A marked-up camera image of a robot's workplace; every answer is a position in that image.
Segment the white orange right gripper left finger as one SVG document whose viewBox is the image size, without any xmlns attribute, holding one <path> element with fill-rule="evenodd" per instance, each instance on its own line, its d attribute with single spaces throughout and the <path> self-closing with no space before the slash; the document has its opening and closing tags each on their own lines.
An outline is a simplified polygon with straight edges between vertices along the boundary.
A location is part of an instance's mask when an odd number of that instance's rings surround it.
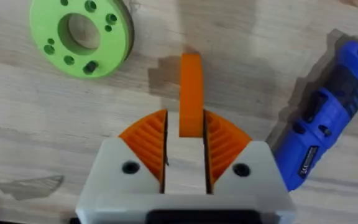
<svg viewBox="0 0 358 224">
<path fill-rule="evenodd" d="M 168 111 L 158 110 L 102 142 L 78 201 L 95 207 L 112 196 L 164 194 Z"/>
</svg>

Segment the white orange right gripper right finger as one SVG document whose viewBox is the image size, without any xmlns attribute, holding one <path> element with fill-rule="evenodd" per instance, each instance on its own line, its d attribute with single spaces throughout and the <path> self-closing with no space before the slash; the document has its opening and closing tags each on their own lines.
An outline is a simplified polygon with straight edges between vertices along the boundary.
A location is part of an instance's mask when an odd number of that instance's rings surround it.
<svg viewBox="0 0 358 224">
<path fill-rule="evenodd" d="M 222 116 L 204 111 L 208 209 L 291 209 L 292 199 L 266 142 L 254 141 Z"/>
</svg>

